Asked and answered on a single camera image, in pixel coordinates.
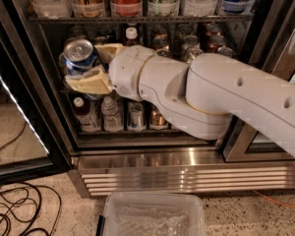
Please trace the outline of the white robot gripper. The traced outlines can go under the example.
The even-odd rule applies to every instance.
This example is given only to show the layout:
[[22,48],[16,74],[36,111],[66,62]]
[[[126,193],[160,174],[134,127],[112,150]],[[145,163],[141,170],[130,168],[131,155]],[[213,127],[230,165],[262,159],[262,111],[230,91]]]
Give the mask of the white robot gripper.
[[103,63],[109,63],[109,75],[102,66],[96,66],[81,75],[67,75],[71,89],[92,94],[110,94],[112,86],[125,98],[142,101],[139,93],[141,71],[156,52],[141,45],[125,47],[121,43],[95,46]]

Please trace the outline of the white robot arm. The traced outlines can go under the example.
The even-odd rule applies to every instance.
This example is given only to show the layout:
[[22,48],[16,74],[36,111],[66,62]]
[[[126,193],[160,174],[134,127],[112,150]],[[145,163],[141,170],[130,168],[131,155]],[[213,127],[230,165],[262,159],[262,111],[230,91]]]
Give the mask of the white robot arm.
[[107,71],[97,66],[66,81],[79,92],[115,90],[148,101],[202,140],[221,138],[236,116],[295,158],[295,85],[227,56],[205,53],[187,64],[140,45],[124,47]]

